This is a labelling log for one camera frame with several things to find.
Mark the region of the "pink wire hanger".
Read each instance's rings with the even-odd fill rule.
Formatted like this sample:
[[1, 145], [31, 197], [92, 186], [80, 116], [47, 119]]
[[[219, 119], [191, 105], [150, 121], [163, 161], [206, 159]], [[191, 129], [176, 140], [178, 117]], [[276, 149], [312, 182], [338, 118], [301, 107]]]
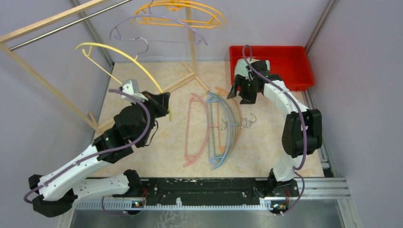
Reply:
[[[188, 102], [188, 110], [186, 116], [186, 127], [185, 127], [185, 141], [184, 141], [184, 168], [193, 165], [202, 155], [205, 148], [208, 145], [208, 141], [211, 134], [211, 129], [216, 127], [211, 122], [210, 112], [207, 107], [206, 101], [196, 93], [190, 93], [191, 97]], [[201, 133], [198, 133], [198, 137], [201, 139], [201, 146], [196, 153], [189, 153], [190, 148], [190, 130], [191, 130], [191, 120], [192, 120], [192, 105], [198, 103], [202, 108], [202, 116], [205, 117], [205, 127]]]

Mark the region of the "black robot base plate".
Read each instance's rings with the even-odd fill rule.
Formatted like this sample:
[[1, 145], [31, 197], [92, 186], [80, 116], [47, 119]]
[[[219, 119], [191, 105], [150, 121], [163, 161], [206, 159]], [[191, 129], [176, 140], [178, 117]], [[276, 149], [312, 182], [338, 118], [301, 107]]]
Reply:
[[139, 197], [147, 206], [258, 205], [265, 197], [297, 197], [295, 180], [275, 183], [270, 178], [148, 178], [119, 197]]

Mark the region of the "yellow wire hanger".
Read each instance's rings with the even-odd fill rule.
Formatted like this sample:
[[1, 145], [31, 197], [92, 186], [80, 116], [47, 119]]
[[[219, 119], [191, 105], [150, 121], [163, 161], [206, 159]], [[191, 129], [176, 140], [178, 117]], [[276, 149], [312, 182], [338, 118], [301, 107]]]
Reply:
[[123, 83], [118, 80], [116, 77], [114, 77], [111, 73], [108, 73], [103, 67], [101, 67], [96, 61], [94, 61], [91, 58], [91, 53], [92, 53], [92, 47], [99, 47], [99, 48], [104, 48], [107, 50], [111, 50], [113, 52], [118, 53], [119, 55], [125, 57], [126, 59], [130, 60], [131, 62], [135, 63], [149, 78], [150, 80], [153, 82], [153, 84], [157, 87], [157, 89], [159, 90], [160, 93], [163, 93], [163, 89], [161, 88], [161, 86], [159, 85], [159, 83], [156, 81], [156, 79], [150, 74], [150, 72], [142, 65], [138, 62], [138, 56], [136, 57], [132, 57], [129, 54], [115, 48], [112, 47], [110, 45], [106, 45], [106, 44], [102, 44], [102, 43], [96, 43], [96, 42], [83, 42], [80, 43], [79, 45], [77, 45], [75, 47], [75, 50], [78, 50], [81, 48], [81, 51], [83, 53], [83, 55], [90, 60], [93, 64], [95, 64], [98, 68], [100, 68], [102, 71], [104, 71], [105, 73], [107, 73], [109, 75], [110, 78], [112, 78], [113, 80], [117, 81], [120, 85], [122, 85]]

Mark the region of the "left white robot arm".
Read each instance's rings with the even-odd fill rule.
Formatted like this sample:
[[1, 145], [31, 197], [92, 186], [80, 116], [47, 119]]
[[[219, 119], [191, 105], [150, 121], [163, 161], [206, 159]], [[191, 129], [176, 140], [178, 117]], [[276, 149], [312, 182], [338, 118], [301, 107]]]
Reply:
[[132, 154], [134, 148], [151, 143], [151, 130], [157, 126], [157, 118], [169, 113], [171, 94], [140, 92], [136, 80], [124, 82], [118, 89], [112, 89], [112, 93], [120, 94], [130, 103], [114, 116], [113, 126], [58, 170], [29, 177], [30, 193], [37, 196], [34, 199], [24, 196], [24, 200], [35, 212], [52, 218], [68, 212], [83, 200], [136, 197], [142, 192], [141, 179], [134, 170], [109, 178], [96, 178], [93, 174]]

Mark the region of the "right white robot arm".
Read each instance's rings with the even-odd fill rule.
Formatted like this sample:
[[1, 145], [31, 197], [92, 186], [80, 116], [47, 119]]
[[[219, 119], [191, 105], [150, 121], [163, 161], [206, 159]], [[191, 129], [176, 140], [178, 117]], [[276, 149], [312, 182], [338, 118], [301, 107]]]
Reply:
[[239, 59], [227, 98], [240, 95], [240, 104], [251, 105], [261, 93], [285, 117], [281, 138], [285, 153], [268, 177], [268, 191], [279, 196], [291, 185], [295, 171], [303, 167], [307, 156], [322, 146], [322, 114], [318, 109], [309, 109], [298, 101], [283, 79], [270, 73], [269, 65], [268, 60]]

